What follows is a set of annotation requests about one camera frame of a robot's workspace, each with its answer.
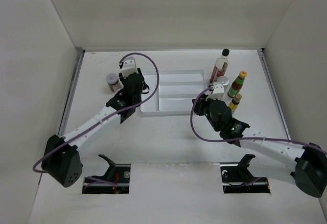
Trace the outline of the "small gold-cap bottle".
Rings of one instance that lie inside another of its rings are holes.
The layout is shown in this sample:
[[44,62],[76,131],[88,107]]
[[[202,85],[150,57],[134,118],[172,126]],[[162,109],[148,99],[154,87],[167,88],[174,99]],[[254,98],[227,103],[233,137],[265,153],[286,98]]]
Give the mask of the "small gold-cap bottle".
[[232,114],[236,111],[241,99],[242,99],[242,95],[236,94],[231,100],[231,102],[229,103],[228,107],[231,109]]

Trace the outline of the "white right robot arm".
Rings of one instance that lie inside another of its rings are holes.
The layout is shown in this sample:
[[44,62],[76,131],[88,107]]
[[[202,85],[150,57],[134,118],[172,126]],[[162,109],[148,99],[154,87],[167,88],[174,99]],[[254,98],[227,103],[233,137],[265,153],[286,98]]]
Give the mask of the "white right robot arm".
[[192,100],[191,115],[204,116],[220,139],[239,148],[249,149],[267,156],[281,166],[266,163],[250,164],[252,155],[239,162],[237,175],[243,181],[255,176],[279,178],[293,183],[305,194],[320,198],[326,189],[326,151],[314,143],[304,143],[289,139],[269,138],[252,129],[249,124],[235,119],[231,109],[220,100],[210,99],[202,94]]

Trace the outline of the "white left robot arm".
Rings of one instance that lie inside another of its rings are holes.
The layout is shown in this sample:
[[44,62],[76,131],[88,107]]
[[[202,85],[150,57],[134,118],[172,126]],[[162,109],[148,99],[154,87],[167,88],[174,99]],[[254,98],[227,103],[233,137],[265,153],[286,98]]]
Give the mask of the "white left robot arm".
[[142,92],[147,88],[140,68],[123,77],[123,83],[113,98],[85,124],[62,137],[51,136],[45,147],[41,168],[60,185],[72,186],[81,176],[83,164],[79,151],[92,144],[103,132],[117,127],[135,113],[141,103]]

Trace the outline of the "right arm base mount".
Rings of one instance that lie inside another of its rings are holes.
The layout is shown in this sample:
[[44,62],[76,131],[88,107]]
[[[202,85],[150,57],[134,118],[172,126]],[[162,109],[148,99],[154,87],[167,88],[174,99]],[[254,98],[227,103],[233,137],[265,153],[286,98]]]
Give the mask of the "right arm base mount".
[[222,188],[225,194],[268,193],[270,186],[266,177],[254,177],[248,167],[255,158],[246,154],[239,162],[221,163]]

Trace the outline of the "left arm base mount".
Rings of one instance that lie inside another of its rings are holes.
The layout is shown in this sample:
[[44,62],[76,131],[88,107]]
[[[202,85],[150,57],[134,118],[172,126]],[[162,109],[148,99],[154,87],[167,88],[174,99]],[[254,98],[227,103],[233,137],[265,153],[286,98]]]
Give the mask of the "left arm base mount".
[[108,168],[103,175],[86,177],[83,182],[82,194],[128,194],[131,165],[116,164],[103,154],[98,156],[108,163]]

